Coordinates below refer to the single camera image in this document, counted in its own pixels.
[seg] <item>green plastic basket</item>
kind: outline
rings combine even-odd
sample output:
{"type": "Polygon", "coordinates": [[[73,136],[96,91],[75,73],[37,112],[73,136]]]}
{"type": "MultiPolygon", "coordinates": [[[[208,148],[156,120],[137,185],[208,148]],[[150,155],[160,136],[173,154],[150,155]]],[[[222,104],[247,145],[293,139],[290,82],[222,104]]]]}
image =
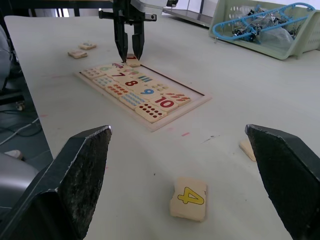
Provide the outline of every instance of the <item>green plastic basket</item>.
{"type": "MultiPolygon", "coordinates": [[[[280,8],[284,5],[263,1],[253,0],[219,0],[213,15],[213,19],[209,28],[209,36],[215,38],[216,36],[212,32],[214,25],[229,21],[235,18],[235,13],[242,6],[252,7],[253,9],[260,5],[261,8],[268,10],[280,8]]],[[[306,15],[306,9],[302,7],[296,7],[293,10],[295,17],[302,17],[306,15]]],[[[301,26],[296,38],[291,44],[289,49],[280,49],[268,44],[257,44],[253,42],[247,42],[244,40],[226,40],[226,42],[236,44],[247,49],[251,49],[262,54],[269,55],[273,58],[284,60],[289,56],[300,57],[304,52],[311,50],[320,51],[320,11],[314,10],[308,12],[308,18],[301,26]]],[[[226,25],[223,29],[224,34],[232,34],[232,27],[226,25]]]]}

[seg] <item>floor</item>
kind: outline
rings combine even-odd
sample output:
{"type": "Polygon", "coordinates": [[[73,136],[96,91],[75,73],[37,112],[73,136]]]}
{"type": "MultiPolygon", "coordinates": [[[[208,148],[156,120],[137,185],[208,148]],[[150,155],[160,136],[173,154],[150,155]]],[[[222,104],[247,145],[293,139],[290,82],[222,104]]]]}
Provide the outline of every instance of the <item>floor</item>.
{"type": "MultiPolygon", "coordinates": [[[[38,115],[23,76],[10,79],[7,88],[22,89],[25,99],[24,111],[17,111],[16,104],[0,105],[0,143],[19,128],[37,119],[38,115]]],[[[22,136],[14,136],[0,145],[0,152],[20,150],[23,161],[39,171],[53,161],[46,137],[39,121],[19,132],[22,136]]]]}

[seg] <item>office chair wheel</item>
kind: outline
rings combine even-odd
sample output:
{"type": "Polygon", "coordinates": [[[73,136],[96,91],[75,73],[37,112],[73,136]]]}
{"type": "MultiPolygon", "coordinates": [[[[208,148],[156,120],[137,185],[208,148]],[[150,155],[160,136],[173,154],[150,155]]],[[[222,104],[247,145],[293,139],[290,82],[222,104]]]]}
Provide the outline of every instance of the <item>office chair wheel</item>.
{"type": "Polygon", "coordinates": [[[18,101],[15,103],[15,108],[18,110],[18,111],[23,111],[25,110],[26,106],[25,106],[25,101],[18,101]]]}

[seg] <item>wooden puzzle board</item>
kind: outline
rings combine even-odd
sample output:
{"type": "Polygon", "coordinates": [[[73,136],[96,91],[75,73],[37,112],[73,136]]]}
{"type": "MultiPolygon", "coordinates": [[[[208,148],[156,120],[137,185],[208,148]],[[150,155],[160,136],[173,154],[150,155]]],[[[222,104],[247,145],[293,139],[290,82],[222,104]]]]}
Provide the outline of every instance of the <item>wooden puzzle board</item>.
{"type": "Polygon", "coordinates": [[[144,65],[102,64],[74,74],[151,132],[212,98],[144,65]]]}

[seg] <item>white table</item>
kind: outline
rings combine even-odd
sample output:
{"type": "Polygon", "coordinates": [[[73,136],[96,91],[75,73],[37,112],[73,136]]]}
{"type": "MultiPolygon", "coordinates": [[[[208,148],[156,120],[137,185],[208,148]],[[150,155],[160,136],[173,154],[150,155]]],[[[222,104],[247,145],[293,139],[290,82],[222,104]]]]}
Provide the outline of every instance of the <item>white table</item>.
{"type": "Polygon", "coordinates": [[[213,95],[149,132],[72,75],[120,60],[111,20],[8,16],[5,21],[54,157],[69,137],[111,125],[108,169],[86,240],[291,239],[257,164],[238,142],[246,137],[246,124],[257,124],[297,135],[319,155],[320,52],[279,61],[215,44],[206,29],[168,17],[147,22],[141,62],[213,95]],[[98,44],[87,58],[67,56],[86,40],[98,44]],[[204,142],[211,136],[217,137],[204,142]],[[203,223],[169,215],[180,176],[208,184],[203,223]]]}

